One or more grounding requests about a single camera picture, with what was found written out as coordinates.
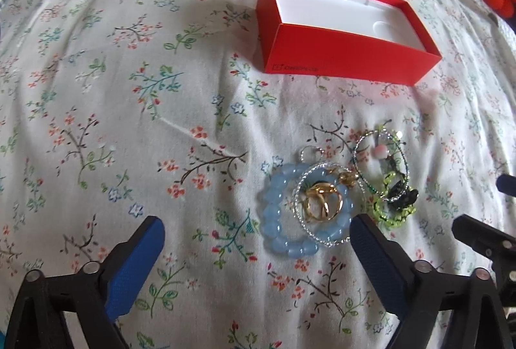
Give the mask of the gold earring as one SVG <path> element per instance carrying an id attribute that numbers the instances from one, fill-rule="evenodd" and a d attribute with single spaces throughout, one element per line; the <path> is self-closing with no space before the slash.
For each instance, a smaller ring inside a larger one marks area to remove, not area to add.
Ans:
<path id="1" fill-rule="evenodd" d="M 338 181 L 347 187 L 354 187 L 359 183 L 360 175 L 356 171 L 341 171 L 338 174 Z"/>

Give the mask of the large gold bangle cluster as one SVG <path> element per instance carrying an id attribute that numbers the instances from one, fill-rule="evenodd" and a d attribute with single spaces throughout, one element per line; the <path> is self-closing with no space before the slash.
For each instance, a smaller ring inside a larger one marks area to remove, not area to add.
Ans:
<path id="1" fill-rule="evenodd" d="M 329 222 L 344 208 L 346 193 L 329 182 L 317 182 L 307 188 L 302 201 L 307 222 Z"/>

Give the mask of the red cardboard phone box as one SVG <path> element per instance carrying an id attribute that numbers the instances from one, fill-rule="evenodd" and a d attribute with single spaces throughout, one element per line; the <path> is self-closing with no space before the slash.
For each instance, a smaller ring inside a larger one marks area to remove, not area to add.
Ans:
<path id="1" fill-rule="evenodd" d="M 442 59 L 406 0 L 258 0 L 269 74 L 413 86 Z"/>

